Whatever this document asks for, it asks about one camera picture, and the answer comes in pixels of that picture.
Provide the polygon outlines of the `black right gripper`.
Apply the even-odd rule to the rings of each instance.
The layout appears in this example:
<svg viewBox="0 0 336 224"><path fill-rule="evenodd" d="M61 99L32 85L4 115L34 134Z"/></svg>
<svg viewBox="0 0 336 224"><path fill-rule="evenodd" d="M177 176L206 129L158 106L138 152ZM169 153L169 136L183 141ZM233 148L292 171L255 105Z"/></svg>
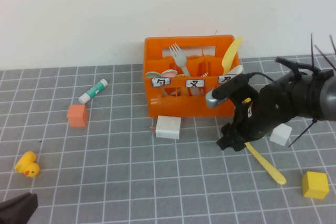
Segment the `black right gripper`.
<svg viewBox="0 0 336 224"><path fill-rule="evenodd" d="M274 120L265 114L255 102L244 103L238 108L231 123L226 123L221 132L223 136L216 141L222 151L232 147L239 152L246 147L245 142L263 137L274 126Z"/></svg>

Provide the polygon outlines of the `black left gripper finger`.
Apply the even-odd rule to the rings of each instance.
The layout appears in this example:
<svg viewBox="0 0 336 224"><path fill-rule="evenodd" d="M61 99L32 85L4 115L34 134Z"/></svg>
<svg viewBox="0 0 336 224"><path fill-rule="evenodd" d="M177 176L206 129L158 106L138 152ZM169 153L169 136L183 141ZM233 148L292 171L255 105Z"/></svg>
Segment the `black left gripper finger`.
<svg viewBox="0 0 336 224"><path fill-rule="evenodd" d="M1 223L28 223L35 210L1 210Z"/></svg>
<svg viewBox="0 0 336 224"><path fill-rule="evenodd" d="M1 210L35 210L36 208L37 195L32 193L24 193L1 203Z"/></svg>

